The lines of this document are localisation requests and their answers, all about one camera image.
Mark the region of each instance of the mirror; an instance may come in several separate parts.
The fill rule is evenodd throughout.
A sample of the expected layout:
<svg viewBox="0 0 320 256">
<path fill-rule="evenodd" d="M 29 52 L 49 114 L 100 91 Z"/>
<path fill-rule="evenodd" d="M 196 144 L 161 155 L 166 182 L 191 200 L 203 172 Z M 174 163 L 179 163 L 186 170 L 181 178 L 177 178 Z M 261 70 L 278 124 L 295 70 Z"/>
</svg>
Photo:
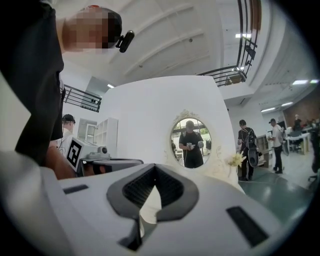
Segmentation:
<svg viewBox="0 0 320 256">
<path fill-rule="evenodd" d="M 197 119 L 185 118 L 173 128 L 171 148 L 180 165 L 189 169 L 202 166 L 211 152 L 211 136 L 207 127 Z"/>
</svg>

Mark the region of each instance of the person wearing backpack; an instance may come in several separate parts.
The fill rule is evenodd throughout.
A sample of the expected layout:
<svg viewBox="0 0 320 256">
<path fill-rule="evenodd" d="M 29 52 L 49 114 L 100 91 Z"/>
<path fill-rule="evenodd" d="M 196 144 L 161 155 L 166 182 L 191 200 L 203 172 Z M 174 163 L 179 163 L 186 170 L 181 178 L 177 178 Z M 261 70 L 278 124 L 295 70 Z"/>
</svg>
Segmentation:
<svg viewBox="0 0 320 256">
<path fill-rule="evenodd" d="M 275 166 L 273 170 L 276 174 L 282 174 L 282 160 L 281 160 L 281 151 L 282 144 L 284 142 L 284 130 L 277 124 L 276 120 L 272 118 L 269 122 L 272 129 L 272 137 L 268 137 L 268 141 L 273 141 L 274 155 L 275 155 Z"/>
<path fill-rule="evenodd" d="M 247 179 L 247 162 L 248 162 L 248 152 L 250 147 L 256 146 L 256 134 L 254 130 L 247 127 L 245 120 L 240 120 L 239 122 L 241 130 L 238 134 L 238 145 L 241 145 L 241 152 L 244 157 L 246 157 L 241 164 L 242 176 L 239 178 L 240 181 L 247 182 L 252 180 L 254 174 L 254 168 L 249 163 L 249 174 Z"/>
</svg>

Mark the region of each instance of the metal railing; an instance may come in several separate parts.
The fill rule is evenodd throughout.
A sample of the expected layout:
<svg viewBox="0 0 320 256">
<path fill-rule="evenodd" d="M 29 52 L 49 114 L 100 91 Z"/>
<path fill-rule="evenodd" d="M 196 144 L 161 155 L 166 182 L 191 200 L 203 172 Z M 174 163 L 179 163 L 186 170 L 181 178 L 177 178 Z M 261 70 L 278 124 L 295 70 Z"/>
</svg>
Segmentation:
<svg viewBox="0 0 320 256">
<path fill-rule="evenodd" d="M 91 94 L 87 91 L 82 91 L 76 88 L 73 88 L 69 85 L 64 85 L 65 96 L 64 103 L 69 103 L 83 109 L 91 110 L 94 112 L 99 112 L 100 104 L 102 98 Z"/>
<path fill-rule="evenodd" d="M 255 50 L 258 47 L 261 0 L 237 0 L 237 3 L 240 19 L 240 37 L 236 64 L 198 74 L 198 76 L 213 77 L 218 87 L 245 82 L 252 66 L 252 61 L 255 59 Z"/>
</svg>

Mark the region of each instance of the hand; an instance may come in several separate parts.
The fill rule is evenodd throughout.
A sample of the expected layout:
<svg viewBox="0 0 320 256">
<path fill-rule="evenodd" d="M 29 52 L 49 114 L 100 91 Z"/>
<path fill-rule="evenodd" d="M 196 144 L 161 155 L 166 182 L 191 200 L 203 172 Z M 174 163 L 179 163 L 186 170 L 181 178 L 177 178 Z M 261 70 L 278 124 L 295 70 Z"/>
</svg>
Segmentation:
<svg viewBox="0 0 320 256">
<path fill-rule="evenodd" d="M 198 141 L 198 147 L 200 148 L 200 149 L 202 149 L 203 147 L 204 147 L 204 142 L 203 141 Z"/>
</svg>

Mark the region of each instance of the backpack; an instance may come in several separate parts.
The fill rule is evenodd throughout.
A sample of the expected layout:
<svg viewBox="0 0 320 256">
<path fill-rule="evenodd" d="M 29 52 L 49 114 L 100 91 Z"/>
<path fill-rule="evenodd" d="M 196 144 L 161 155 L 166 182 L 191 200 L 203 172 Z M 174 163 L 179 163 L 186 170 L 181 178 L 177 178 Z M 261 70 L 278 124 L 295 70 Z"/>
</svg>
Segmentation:
<svg viewBox="0 0 320 256">
<path fill-rule="evenodd" d="M 256 148 L 256 143 L 255 143 L 255 139 L 256 139 L 256 135 L 253 132 L 252 129 L 250 129 L 250 131 L 248 132 L 246 129 L 242 129 L 242 131 L 245 131 L 246 133 L 248 133 L 245 141 L 244 141 L 244 145 L 246 148 L 248 149 L 252 149 L 252 148 Z"/>
</svg>

